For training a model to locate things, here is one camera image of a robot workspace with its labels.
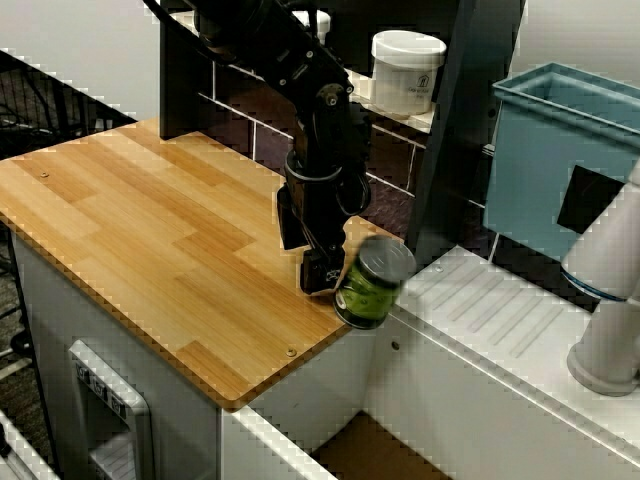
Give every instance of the green can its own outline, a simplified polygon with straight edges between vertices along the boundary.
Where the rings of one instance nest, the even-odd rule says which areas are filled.
[[[336,290],[336,313],[354,328],[379,327],[415,270],[416,260],[402,243],[383,235],[366,238]]]

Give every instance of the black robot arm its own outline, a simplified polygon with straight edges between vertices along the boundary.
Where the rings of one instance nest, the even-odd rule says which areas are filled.
[[[341,62],[313,34],[313,3],[185,2],[216,58],[242,61],[294,104],[294,146],[277,196],[280,233],[287,250],[311,247],[304,253],[301,289],[311,294],[334,288],[344,265],[344,224],[370,201],[365,161],[371,127],[360,106],[349,102],[353,86]],[[294,9],[309,11],[311,33]]]

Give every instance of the teal plastic container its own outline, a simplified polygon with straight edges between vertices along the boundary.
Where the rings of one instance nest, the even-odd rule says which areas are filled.
[[[493,88],[502,109],[484,225],[562,260],[579,236],[556,223],[575,166],[626,182],[640,158],[640,90],[557,63]]]

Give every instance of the wooden board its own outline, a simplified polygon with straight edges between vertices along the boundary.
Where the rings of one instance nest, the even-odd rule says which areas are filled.
[[[0,163],[0,220],[221,407],[241,408],[348,331],[281,247],[284,179],[157,120]],[[387,234],[360,218],[360,242]],[[296,350],[294,357],[287,355]]]

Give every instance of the white wall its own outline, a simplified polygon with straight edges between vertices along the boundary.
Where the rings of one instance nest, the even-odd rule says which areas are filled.
[[[529,0],[512,71],[554,60],[640,87],[639,13],[638,0]],[[136,119],[158,115],[159,28],[141,0],[2,0],[0,48]]]
[[[638,0],[528,0],[512,73],[556,61],[640,88]]]
[[[2,0],[0,49],[135,119],[158,115],[160,28],[141,0]]]

